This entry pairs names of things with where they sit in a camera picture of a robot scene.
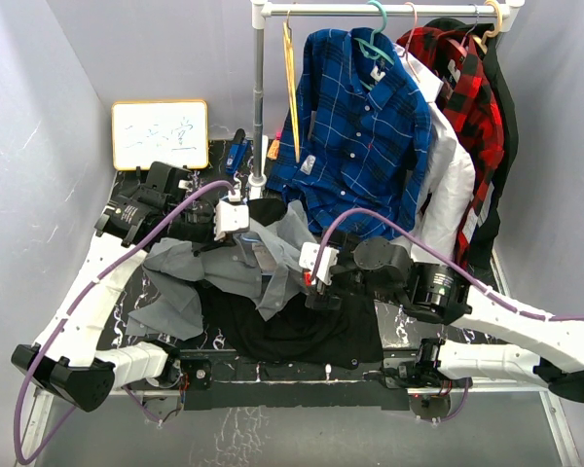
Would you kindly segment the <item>grey shirt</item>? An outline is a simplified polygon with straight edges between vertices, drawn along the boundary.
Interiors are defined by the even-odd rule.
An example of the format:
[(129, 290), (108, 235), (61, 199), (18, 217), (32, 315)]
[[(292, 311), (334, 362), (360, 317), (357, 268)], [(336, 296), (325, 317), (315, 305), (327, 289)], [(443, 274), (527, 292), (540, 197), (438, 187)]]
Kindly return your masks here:
[[(263, 243), (243, 242), (241, 234)], [(205, 300), (198, 297), (200, 282), (248, 299), (265, 321), (307, 292), (299, 258), (302, 245), (314, 237), (300, 201), (290, 202), (282, 218), (267, 226), (252, 219), (249, 230), (233, 240), (236, 245), (231, 248), (200, 256), (193, 255), (190, 241), (164, 238), (154, 244), (143, 269), (160, 296), (128, 315), (127, 333), (139, 337), (161, 333), (179, 340), (201, 334)]]

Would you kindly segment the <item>light blue wire hanger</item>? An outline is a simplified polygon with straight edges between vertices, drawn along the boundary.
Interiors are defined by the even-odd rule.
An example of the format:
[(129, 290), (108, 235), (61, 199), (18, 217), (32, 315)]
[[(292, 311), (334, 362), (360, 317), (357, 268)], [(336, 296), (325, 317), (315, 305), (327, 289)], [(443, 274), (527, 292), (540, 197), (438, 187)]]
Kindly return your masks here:
[(253, 237), (249, 237), (249, 236), (242, 235), (242, 234), (239, 235), (238, 238), (239, 238), (239, 240), (246, 242), (246, 243), (259, 243), (259, 244), (263, 243), (262, 239), (260, 239), (260, 238), (253, 238)]

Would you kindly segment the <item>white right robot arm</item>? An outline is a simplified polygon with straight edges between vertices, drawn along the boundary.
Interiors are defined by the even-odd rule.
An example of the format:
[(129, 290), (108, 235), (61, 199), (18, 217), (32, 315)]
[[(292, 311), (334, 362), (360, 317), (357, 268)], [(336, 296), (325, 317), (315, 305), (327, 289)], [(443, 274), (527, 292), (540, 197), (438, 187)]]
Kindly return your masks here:
[(307, 305), (340, 309), (346, 292), (393, 302), (418, 322), (477, 331), (498, 344), (421, 341), (412, 360), (383, 363), (383, 380), (403, 388), (463, 387), (474, 377), (513, 379), (584, 404), (584, 321), (560, 321), (443, 264), (413, 261), (375, 237), (354, 248), (303, 244)]

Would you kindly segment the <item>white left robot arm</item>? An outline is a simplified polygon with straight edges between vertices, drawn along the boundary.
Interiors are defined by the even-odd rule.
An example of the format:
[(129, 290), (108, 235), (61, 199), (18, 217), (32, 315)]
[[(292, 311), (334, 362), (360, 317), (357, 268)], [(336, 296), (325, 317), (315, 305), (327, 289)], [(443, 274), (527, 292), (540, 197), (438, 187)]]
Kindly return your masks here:
[(171, 227), (186, 228), (194, 201), (215, 191), (229, 196), (238, 188), (215, 180), (186, 192), (185, 170), (154, 163), (130, 197), (109, 200), (95, 227), (90, 250), (69, 293), (31, 344), (16, 346), (12, 364), (24, 379), (16, 401), (20, 415), (29, 385), (35, 385), (84, 412), (97, 409), (110, 392), (143, 379), (170, 388), (182, 366), (156, 343), (139, 342), (114, 350), (97, 347), (106, 321), (146, 248)]

